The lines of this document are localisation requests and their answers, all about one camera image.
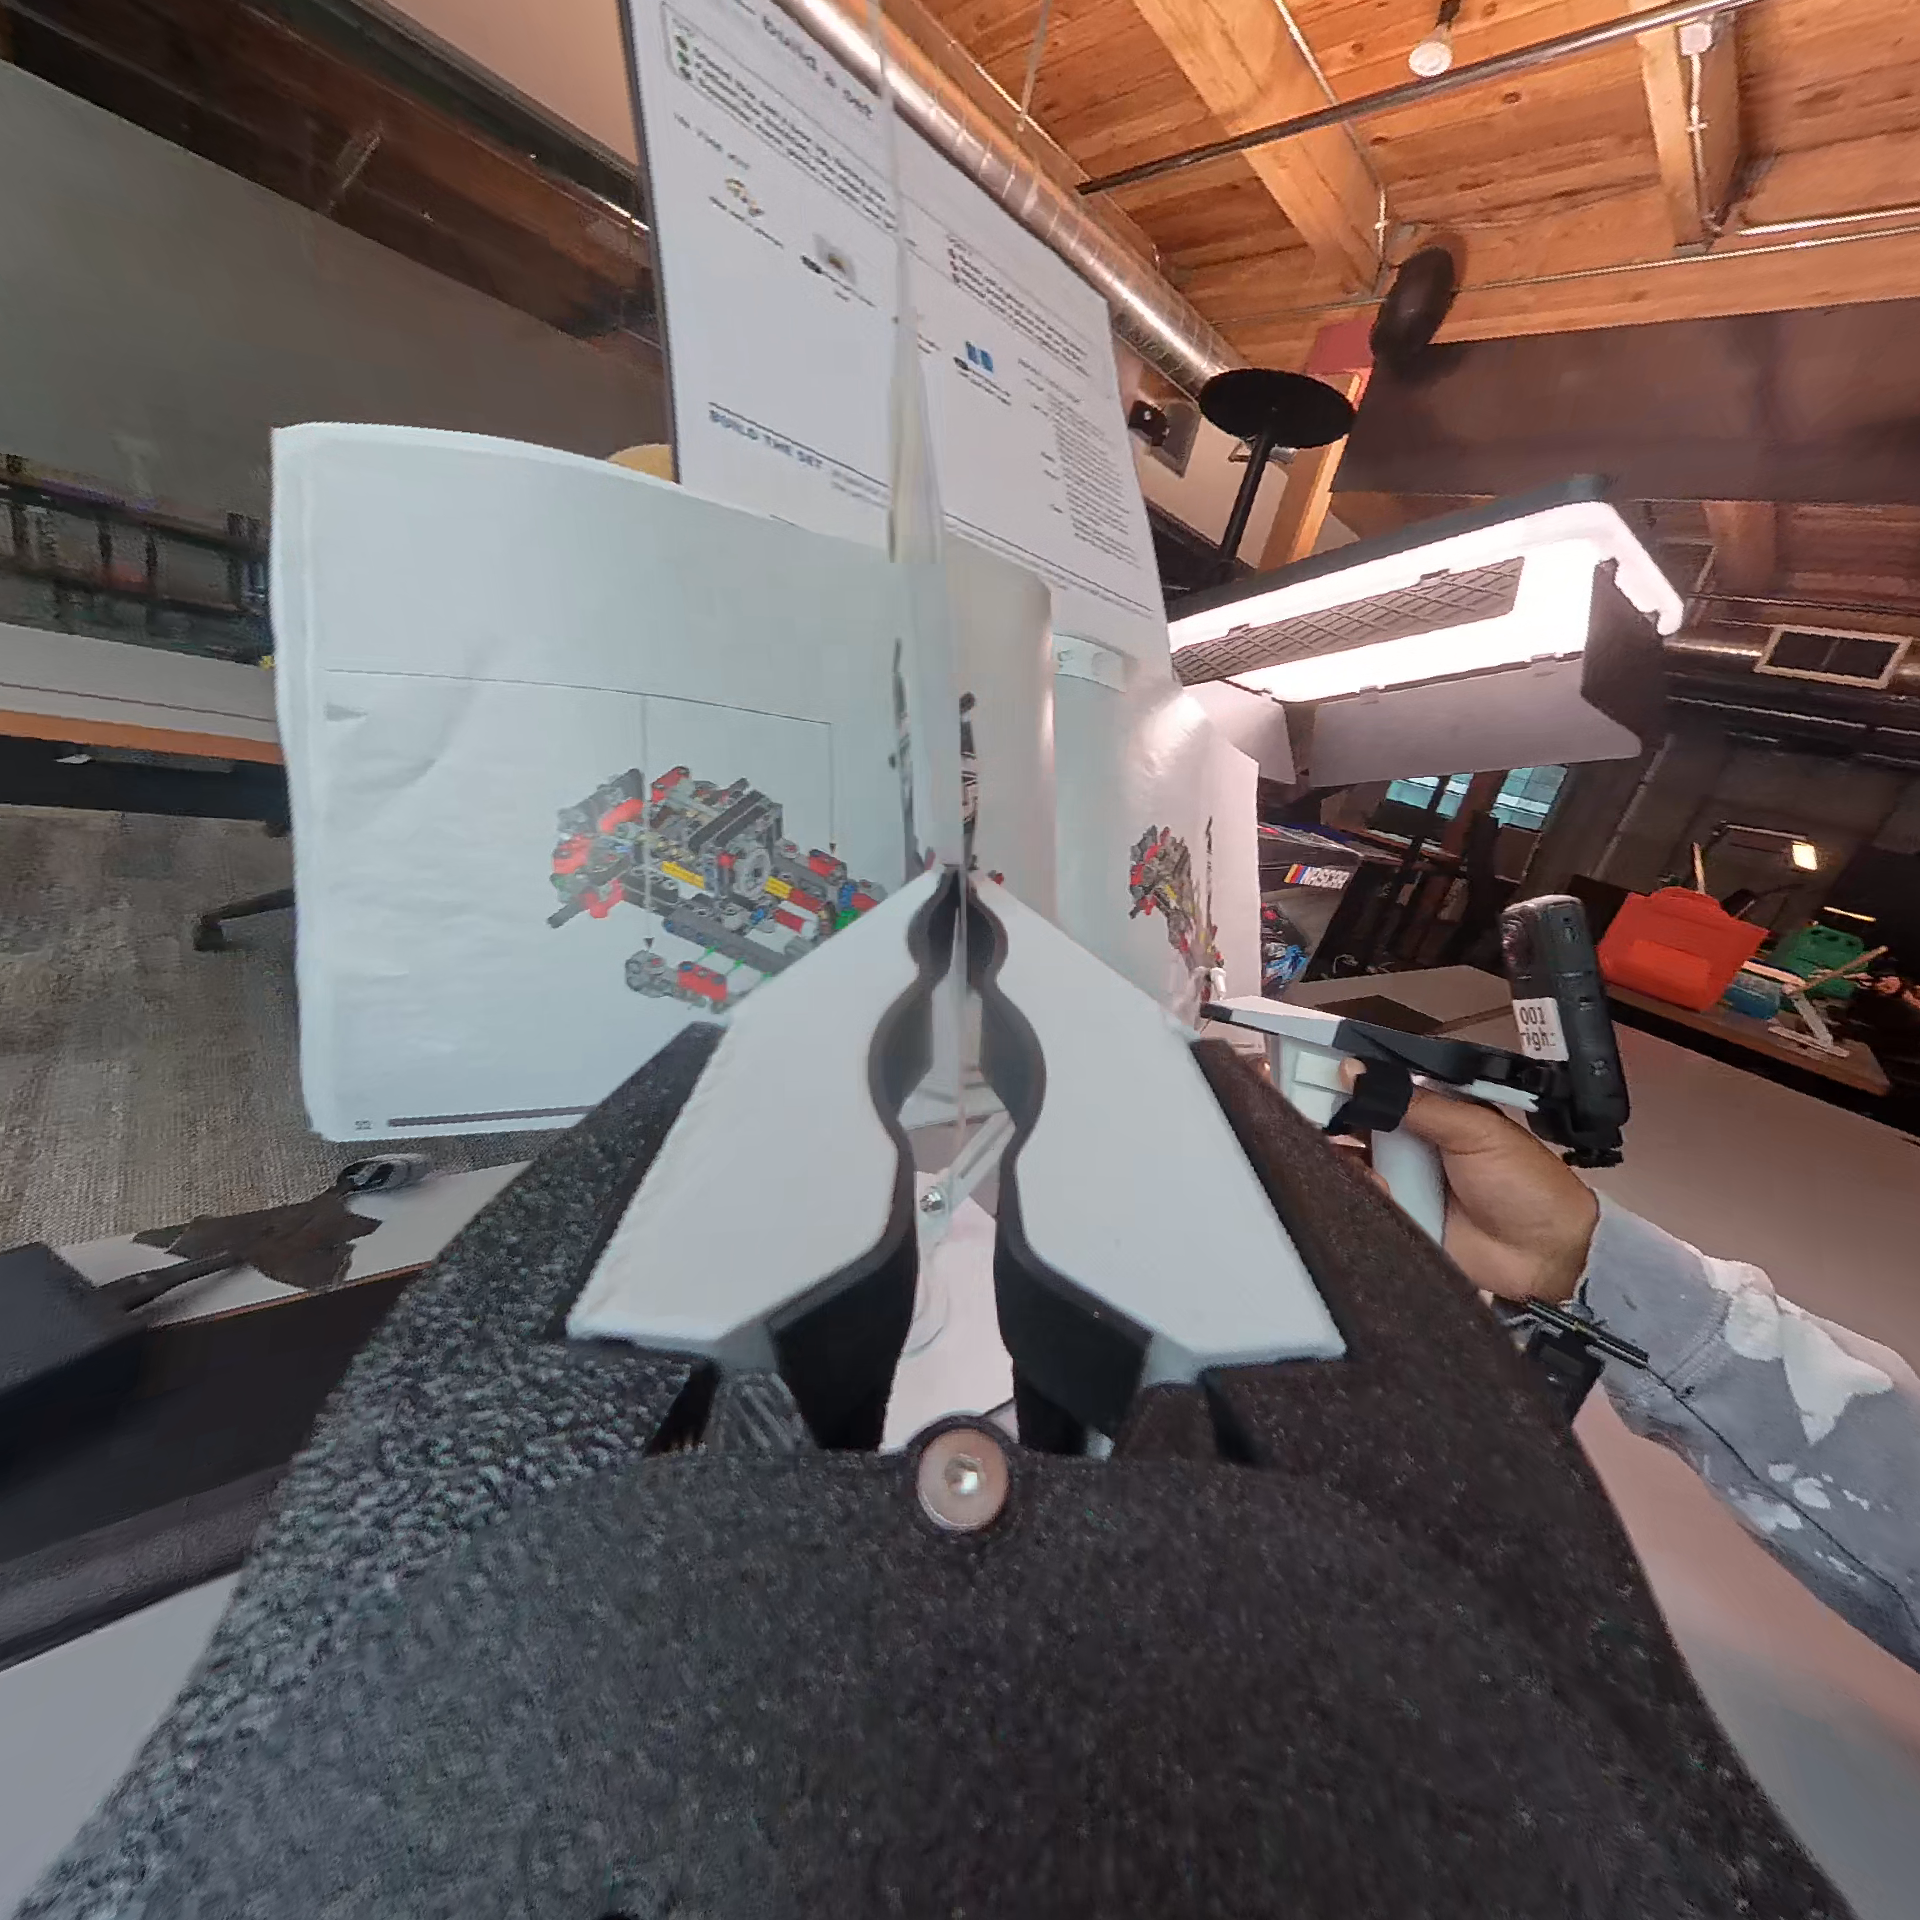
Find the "white printed instruction sheet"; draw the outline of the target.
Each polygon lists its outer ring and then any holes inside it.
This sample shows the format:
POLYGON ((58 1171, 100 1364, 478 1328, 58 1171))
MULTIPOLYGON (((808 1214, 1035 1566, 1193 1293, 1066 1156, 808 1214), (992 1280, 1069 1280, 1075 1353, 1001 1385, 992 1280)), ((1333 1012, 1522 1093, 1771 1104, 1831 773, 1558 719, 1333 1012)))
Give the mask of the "white printed instruction sheet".
POLYGON ((624 6, 677 479, 888 548, 909 270, 947 537, 1051 626, 1165 660, 1165 599, 1098 294, 779 6, 624 6))

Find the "black box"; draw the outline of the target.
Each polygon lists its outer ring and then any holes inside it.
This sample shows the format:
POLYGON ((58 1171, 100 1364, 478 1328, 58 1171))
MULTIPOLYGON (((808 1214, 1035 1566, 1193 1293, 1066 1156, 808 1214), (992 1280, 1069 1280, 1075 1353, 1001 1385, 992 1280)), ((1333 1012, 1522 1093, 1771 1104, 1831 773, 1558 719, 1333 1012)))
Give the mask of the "black box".
POLYGON ((100 1301, 55 1244, 0 1253, 0 1458, 105 1427, 140 1364, 148 1321, 100 1301))

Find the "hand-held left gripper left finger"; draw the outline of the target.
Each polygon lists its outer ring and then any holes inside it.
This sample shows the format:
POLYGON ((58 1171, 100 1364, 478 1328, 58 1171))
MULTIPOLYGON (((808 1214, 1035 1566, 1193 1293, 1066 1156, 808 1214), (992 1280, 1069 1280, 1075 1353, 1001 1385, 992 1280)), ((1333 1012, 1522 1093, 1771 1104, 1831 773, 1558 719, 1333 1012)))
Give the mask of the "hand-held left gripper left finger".
POLYGON ((776 1376, 823 1449, 877 1449, 919 1306, 898 1122, 936 1064, 960 883, 929 869, 746 996, 567 1306, 567 1333, 776 1376))

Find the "black hanging ceiling fixture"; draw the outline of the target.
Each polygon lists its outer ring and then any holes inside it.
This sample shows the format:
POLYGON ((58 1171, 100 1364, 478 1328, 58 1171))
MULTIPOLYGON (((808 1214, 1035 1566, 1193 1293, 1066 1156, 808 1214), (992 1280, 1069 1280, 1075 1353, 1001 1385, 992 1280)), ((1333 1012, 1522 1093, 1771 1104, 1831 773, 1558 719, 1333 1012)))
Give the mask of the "black hanging ceiling fixture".
POLYGON ((1379 374, 1390 374, 1398 381, 1428 379, 1434 341, 1458 299, 1458 270, 1463 270, 1458 236, 1438 236, 1415 251, 1405 251, 1366 331, 1379 374))

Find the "clear acrylic book stand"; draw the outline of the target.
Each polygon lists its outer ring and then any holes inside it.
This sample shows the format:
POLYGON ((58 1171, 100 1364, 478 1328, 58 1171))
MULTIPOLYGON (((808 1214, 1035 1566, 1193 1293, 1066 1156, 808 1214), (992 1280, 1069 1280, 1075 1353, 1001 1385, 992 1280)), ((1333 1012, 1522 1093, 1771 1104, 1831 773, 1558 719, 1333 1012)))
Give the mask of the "clear acrylic book stand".
POLYGON ((951 1233, 977 1180, 1011 1140, 1011 1117, 968 1117, 968 819, 960 819, 960 726, 958 726, 958 651, 946 564, 946 511, 936 487, 929 421, 919 351, 915 242, 898 164, 898 101, 888 64, 881 6, 871 6, 871 44, 877 57, 877 101, 888 134, 888 181, 894 201, 894 365, 892 365, 892 483, 888 483, 888 557, 898 571, 905 640, 894 649, 894 773, 905 779, 905 842, 919 859, 909 883, 919 918, 909 952, 923 957, 923 988, 898 1033, 877 1050, 877 1093, 894 1104, 892 1140, 898 1146, 898 1204, 915 1242, 915 1314, 898 1360, 929 1346, 947 1321, 947 1279, 940 1244, 951 1233))

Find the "wooden table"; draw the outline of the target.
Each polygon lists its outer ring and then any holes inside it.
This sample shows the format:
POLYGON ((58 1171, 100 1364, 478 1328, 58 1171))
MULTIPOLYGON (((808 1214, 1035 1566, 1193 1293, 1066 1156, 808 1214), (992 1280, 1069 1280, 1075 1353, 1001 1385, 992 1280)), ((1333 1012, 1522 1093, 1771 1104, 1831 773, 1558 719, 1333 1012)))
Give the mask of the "wooden table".
POLYGON ((1883 1100, 1890 1075, 1863 1043, 1841 1043, 1841 1050, 1818 1050, 1811 1043, 1795 1043, 1790 1033, 1778 1033, 1771 1018, 1732 1016, 1725 1006, 1689 1012, 1661 996, 1644 996, 1631 988, 1610 985, 1606 988, 1612 1018, 1648 1030, 1660 1038, 1706 1048, 1706 1050, 1732 1050, 1747 1064, 1786 1067, 1801 1076, 1818 1076, 1828 1087, 1883 1100))

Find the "dark storage shelf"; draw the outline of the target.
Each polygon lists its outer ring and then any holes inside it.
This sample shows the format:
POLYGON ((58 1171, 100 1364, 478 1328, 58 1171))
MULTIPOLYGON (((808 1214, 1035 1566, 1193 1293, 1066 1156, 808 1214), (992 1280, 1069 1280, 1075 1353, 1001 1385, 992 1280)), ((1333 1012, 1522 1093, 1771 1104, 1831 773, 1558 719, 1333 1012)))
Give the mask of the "dark storage shelf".
POLYGON ((6 619, 255 660, 269 651, 269 530, 98 479, 0 460, 6 619))

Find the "orange plastic bin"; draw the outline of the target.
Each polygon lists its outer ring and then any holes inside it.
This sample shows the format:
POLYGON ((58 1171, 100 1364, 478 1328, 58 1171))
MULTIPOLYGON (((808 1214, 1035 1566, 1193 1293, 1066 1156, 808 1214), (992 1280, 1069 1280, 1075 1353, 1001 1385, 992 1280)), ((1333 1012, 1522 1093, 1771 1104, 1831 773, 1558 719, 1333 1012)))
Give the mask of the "orange plastic bin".
POLYGON ((1594 967, 1610 988, 1703 1016, 1761 943, 1766 928, 1725 915, 1710 897, 1660 885, 1621 897, 1594 943, 1594 967))

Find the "brick model instruction booklet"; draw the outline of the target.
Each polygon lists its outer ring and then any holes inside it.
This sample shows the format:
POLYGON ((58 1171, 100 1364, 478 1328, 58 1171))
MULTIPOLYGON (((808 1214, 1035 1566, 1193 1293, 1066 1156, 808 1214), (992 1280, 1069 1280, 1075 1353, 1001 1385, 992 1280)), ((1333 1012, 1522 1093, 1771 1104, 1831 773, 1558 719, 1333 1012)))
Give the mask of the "brick model instruction booklet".
MULTIPOLYGON (((1259 988, 1255 757, 946 537, 968 865, 1170 1016, 1259 988)), ((888 548, 536 444, 275 436, 324 1140, 573 1128, 905 890, 888 548)))

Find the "table with orange edge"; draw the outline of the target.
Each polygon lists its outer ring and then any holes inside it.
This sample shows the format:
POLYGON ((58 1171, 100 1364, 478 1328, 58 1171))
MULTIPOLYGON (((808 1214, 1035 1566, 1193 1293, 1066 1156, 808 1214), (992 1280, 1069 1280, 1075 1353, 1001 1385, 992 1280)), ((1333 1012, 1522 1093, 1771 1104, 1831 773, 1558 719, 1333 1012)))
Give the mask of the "table with orange edge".
POLYGON ((6 619, 0 802, 289 834, 275 670, 6 619))

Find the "black round disc on pole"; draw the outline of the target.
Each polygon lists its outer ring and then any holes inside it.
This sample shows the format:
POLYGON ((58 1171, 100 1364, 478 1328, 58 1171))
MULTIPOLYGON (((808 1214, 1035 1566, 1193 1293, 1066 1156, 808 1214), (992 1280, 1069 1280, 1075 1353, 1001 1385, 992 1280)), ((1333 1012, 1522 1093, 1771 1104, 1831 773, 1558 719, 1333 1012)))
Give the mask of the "black round disc on pole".
POLYGON ((1259 498, 1259 479, 1269 460, 1290 448, 1325 448, 1337 444, 1354 421, 1358 404, 1344 397, 1331 381, 1310 374, 1275 374, 1275 368, 1227 368, 1215 374, 1201 394, 1196 413, 1227 438, 1245 448, 1245 473, 1236 483, 1236 501, 1227 511, 1225 537, 1215 544, 1221 583, 1232 578, 1236 548, 1259 498))

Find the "person's right hand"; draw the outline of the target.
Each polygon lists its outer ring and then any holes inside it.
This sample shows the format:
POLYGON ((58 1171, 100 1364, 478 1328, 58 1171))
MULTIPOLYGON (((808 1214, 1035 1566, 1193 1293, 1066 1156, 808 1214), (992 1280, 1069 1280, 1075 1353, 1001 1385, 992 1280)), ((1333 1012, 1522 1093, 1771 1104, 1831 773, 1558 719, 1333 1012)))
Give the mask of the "person's right hand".
POLYGON ((1446 1253, 1494 1301, 1563 1306, 1592 1258, 1600 1202, 1542 1140, 1491 1104, 1415 1093, 1405 1136, 1446 1176, 1446 1253))

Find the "black ceiling pipe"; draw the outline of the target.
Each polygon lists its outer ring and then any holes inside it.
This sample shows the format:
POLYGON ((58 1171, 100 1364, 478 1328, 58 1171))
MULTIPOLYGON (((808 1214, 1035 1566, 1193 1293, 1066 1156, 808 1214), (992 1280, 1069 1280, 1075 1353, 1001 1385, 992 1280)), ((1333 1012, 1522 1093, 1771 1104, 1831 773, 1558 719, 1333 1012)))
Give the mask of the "black ceiling pipe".
POLYGON ((1639 13, 1617 13, 1617 17, 1582 25, 1582 31, 1530 41, 1522 50, 1507 50, 1507 53, 1494 53, 1494 57, 1481 57, 1467 67, 1448 67, 1446 74, 1405 82, 1405 86, 1390 86, 1379 93, 1331 101, 1331 105, 1315 105, 1315 111, 1302 111, 1290 118, 1271 118, 1271 124, 1259 124, 1259 129, 1245 129, 1245 134, 1232 134, 1232 136, 1221 136, 1208 146, 1189 146, 1177 154, 1158 154, 1158 161, 1089 176, 1077 188, 1077 196, 1089 201, 1089 196, 1114 196, 1124 188, 1160 181, 1177 172, 1209 168, 1209 164, 1232 161, 1232 154, 1255 154, 1255 149, 1269 149, 1269 146, 1282 146, 1282 142, 1310 136, 1310 134, 1354 129, 1354 124, 1366 124, 1366 118, 1386 114, 1386 111, 1428 105, 1428 101, 1441 101, 1441 96, 1455 96, 1455 93, 1467 93, 1481 86, 1498 86, 1498 82, 1538 73, 1538 67, 1588 57, 1606 44, 1621 44, 1621 41, 1639 41, 1639 34, 1674 31, 1674 25, 1694 25, 1694 23, 1716 23, 1716 17, 1741 13, 1741 11, 1753 11, 1753 6, 1747 0, 1671 0, 1671 6, 1639 11, 1639 13))

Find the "silver ventilation duct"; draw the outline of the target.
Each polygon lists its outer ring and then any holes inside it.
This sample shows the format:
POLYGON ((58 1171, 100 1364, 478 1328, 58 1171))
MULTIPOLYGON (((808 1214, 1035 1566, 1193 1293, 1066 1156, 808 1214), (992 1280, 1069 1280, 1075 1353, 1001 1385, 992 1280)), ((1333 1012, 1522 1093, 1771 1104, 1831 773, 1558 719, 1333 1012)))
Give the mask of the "silver ventilation duct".
POLYGON ((1145 230, 1082 196, 1088 172, 926 6, 784 0, 779 13, 856 82, 888 86, 898 118, 1089 284, 1119 341, 1177 392, 1196 394, 1245 365, 1160 274, 1145 230))

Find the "white overhead lamp panel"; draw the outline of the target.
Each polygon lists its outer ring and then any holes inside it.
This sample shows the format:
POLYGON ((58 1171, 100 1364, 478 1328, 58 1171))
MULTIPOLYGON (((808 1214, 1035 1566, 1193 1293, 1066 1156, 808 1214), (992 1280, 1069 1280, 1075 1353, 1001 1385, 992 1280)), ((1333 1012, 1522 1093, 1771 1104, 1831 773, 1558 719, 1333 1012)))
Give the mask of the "white overhead lamp panel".
POLYGON ((1606 479, 1348 540, 1170 610, 1170 670, 1302 785, 1635 757, 1683 601, 1606 479))

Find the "green bin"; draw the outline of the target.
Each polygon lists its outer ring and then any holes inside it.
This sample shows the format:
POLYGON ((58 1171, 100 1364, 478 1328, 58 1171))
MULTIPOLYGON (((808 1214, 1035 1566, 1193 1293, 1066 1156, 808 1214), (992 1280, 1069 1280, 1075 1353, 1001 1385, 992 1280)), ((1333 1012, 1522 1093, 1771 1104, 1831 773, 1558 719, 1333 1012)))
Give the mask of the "green bin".
POLYGON ((1766 948, 1766 967, 1795 974, 1815 1003, 1849 1003, 1882 952, 1849 928, 1806 923, 1766 948))

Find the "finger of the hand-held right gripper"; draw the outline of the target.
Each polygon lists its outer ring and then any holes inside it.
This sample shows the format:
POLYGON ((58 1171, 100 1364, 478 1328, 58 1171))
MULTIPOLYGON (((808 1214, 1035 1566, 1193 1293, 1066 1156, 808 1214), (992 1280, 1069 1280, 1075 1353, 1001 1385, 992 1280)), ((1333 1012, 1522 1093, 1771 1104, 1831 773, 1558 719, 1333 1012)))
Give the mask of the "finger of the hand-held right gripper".
POLYGON ((1201 1018, 1259 1033, 1269 1075, 1300 1115, 1344 1115, 1354 1094, 1361 1115, 1405 1115, 1415 1087, 1458 1093, 1517 1115, 1553 1104, 1553 1064, 1505 1048, 1415 1038, 1269 996, 1208 1003, 1201 1018))

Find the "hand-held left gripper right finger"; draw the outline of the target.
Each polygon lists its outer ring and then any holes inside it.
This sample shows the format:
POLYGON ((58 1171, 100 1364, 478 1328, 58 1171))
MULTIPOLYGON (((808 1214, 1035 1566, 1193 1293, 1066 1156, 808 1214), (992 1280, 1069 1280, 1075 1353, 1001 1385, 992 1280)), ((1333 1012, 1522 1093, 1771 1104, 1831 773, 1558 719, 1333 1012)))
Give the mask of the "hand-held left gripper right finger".
POLYGON ((1183 1023, 999 883, 968 885, 1020 1445, 1119 1442, 1139 1394, 1337 1360, 1333 1314, 1183 1023))

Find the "wall air vent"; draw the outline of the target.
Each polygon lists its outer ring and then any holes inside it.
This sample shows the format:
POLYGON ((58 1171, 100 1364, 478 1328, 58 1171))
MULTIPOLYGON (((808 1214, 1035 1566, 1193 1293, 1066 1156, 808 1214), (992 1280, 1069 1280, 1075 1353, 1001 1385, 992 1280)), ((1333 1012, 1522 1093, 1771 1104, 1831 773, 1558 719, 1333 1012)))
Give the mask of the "wall air vent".
POLYGON ((1917 640, 1906 634, 1854 634, 1824 626, 1773 626, 1755 676, 1786 685, 1824 685, 1849 690, 1894 690, 1917 640))

